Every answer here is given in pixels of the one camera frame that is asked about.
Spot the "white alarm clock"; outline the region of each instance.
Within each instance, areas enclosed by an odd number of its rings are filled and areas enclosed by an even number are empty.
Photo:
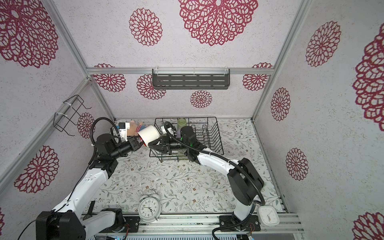
[[[257,209],[257,217],[261,225],[265,227],[276,226],[280,223],[279,216],[273,206],[261,206]]]
[[[159,202],[159,195],[151,194],[150,196],[144,195],[140,198],[139,216],[145,223],[157,221],[161,214],[161,204]]]

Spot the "clock face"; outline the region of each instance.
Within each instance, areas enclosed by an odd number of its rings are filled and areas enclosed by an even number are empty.
[[[144,199],[140,204],[139,213],[143,218],[150,218],[159,211],[159,202],[153,198]]]
[[[263,221],[267,224],[275,224],[279,222],[278,215],[273,207],[260,207],[259,213],[259,217],[262,217]]]

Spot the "wire basket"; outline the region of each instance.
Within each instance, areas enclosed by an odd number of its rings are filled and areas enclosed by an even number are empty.
[[[196,133],[196,138],[199,142],[209,147],[215,153],[224,154],[223,144],[221,142],[220,131],[218,129],[216,117],[204,117],[204,118],[185,118],[187,120],[187,126],[191,126]],[[156,118],[155,127],[161,132],[160,127],[164,122],[170,122],[177,127],[178,118]],[[156,150],[151,149],[149,151],[150,157],[157,157],[162,162],[163,160],[182,160],[188,159],[185,154],[177,151],[172,154],[164,154]]]

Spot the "red doily pattern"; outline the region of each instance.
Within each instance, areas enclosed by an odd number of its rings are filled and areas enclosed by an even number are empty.
[[[333,56],[340,42],[340,25],[330,21],[319,27],[308,43],[306,58],[309,65],[317,67]]]
[[[272,68],[270,63],[259,63],[253,66],[253,68]],[[269,76],[267,74],[246,74],[243,76],[243,85],[246,89],[251,91],[257,91],[264,88]]]
[[[308,174],[308,161],[304,153],[297,148],[292,148],[285,160],[289,174],[296,180],[303,180]]]
[[[273,94],[271,101],[271,113],[276,121],[283,120],[291,107],[290,95],[285,88],[279,88]]]
[[[148,9],[135,10],[129,19],[129,28],[133,37],[141,44],[153,46],[163,35],[161,23],[156,15]]]
[[[205,108],[212,102],[212,95],[204,90],[198,90],[191,95],[192,105],[197,108]]]
[[[114,68],[109,64],[97,64],[96,68]],[[120,92],[125,88],[125,78],[123,74],[94,74],[93,77],[98,85],[110,92]]]
[[[0,236],[1,236],[1,231],[3,230],[4,225],[5,225],[4,214],[1,212],[1,207],[0,207]]]
[[[364,48],[362,61],[355,70],[355,102],[364,109],[364,117],[377,122],[384,131],[384,23],[375,39]]]
[[[354,240],[384,239],[384,216],[381,213],[371,214],[366,212],[364,215],[359,215],[358,219],[353,223]]]
[[[55,151],[43,146],[13,185],[21,192],[37,193],[55,179],[58,168],[59,159]]]
[[[49,65],[58,35],[39,0],[0,1],[0,52],[23,67]]]
[[[156,90],[152,85],[152,75],[146,74],[140,76],[137,80],[137,89],[139,93],[148,99],[159,99],[162,98],[166,94],[166,90]]]
[[[200,43],[223,45],[252,21],[257,0],[179,0],[184,28]]]
[[[83,113],[79,116],[79,120],[77,120],[77,130],[83,138],[89,138],[89,133],[91,131],[91,126],[94,123],[95,119],[89,113]]]

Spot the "table surface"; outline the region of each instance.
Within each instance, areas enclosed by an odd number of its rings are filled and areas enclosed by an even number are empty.
[[[134,119],[153,124],[154,119]],[[117,122],[131,121],[120,119]],[[267,164],[258,144],[250,119],[218,119],[224,156],[241,160],[248,158],[263,178],[262,194],[266,204],[285,212],[272,183]],[[93,212],[104,208],[121,208],[137,212],[139,198],[147,190],[161,197],[163,212],[232,212],[235,197],[226,176],[188,160],[163,161],[149,157],[149,148],[142,147],[118,159],[118,166],[107,182],[95,193]]]

